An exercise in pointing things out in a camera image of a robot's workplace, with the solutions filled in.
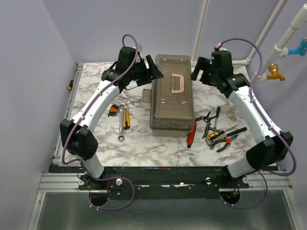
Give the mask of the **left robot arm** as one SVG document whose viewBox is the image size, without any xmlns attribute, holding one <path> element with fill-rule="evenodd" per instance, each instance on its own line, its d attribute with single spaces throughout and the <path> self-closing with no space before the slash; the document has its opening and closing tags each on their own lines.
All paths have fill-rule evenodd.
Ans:
<svg viewBox="0 0 307 230">
<path fill-rule="evenodd" d="M 117 61 L 102 73 L 98 88 L 90 100 L 73 118 L 61 121 L 63 153 L 76 156 L 76 160 L 92 175 L 90 184 L 95 189 L 106 185 L 106 177 L 102 174 L 104 166 L 96 154 L 98 142 L 93 135 L 99 119 L 131 81 L 143 86 L 162 77 L 150 55 L 141 58 L 137 49 L 123 46 Z"/>
</svg>

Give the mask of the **black handled pruning shears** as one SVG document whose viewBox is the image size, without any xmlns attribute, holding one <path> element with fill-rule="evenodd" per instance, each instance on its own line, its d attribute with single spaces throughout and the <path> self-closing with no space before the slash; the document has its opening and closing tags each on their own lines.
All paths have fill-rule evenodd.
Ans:
<svg viewBox="0 0 307 230">
<path fill-rule="evenodd" d="M 209 112 L 206 116 L 196 117 L 196 119 L 195 119 L 196 122 L 203 120 L 206 123 L 205 131 L 203 133 L 202 139 L 206 138 L 208 133 L 209 133 L 209 128 L 210 128 L 210 125 L 211 125 L 211 123 L 210 123 L 210 121 L 211 121 L 210 113 L 211 112 Z"/>
</svg>

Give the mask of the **red black handled tool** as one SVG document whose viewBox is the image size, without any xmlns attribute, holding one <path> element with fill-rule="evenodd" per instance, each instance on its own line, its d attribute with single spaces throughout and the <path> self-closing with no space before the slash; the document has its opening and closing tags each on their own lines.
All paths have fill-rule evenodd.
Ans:
<svg viewBox="0 0 307 230">
<path fill-rule="evenodd" d="M 193 129 L 191 132 L 189 132 L 188 134 L 188 138 L 187 138 L 187 148 L 191 148 L 193 141 L 194 141 L 194 137 L 195 137 L 195 133 L 196 133 L 196 129 L 197 129 L 197 121 L 194 121 L 193 124 Z"/>
</svg>

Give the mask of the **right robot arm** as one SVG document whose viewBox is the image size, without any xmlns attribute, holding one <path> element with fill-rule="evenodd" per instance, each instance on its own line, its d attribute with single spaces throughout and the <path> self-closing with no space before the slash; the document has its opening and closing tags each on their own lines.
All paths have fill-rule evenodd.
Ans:
<svg viewBox="0 0 307 230">
<path fill-rule="evenodd" d="M 222 169 L 222 185 L 233 187 L 238 177 L 284 160 L 293 136 L 283 132 L 267 115 L 245 75 L 234 73 L 231 53 L 214 51 L 211 59 L 198 58 L 191 80 L 196 80 L 199 71 L 201 83 L 216 87 L 239 110 L 256 142 L 244 157 Z"/>
</svg>

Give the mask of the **translucent brown tool box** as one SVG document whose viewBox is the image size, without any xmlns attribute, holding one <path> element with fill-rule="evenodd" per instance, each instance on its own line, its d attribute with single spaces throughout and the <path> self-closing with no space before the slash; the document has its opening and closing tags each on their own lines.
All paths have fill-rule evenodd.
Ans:
<svg viewBox="0 0 307 230">
<path fill-rule="evenodd" d="M 142 102 L 150 104 L 152 134 L 186 137 L 195 121 L 190 56 L 157 55 L 155 65 L 164 77 L 142 92 Z"/>
</svg>

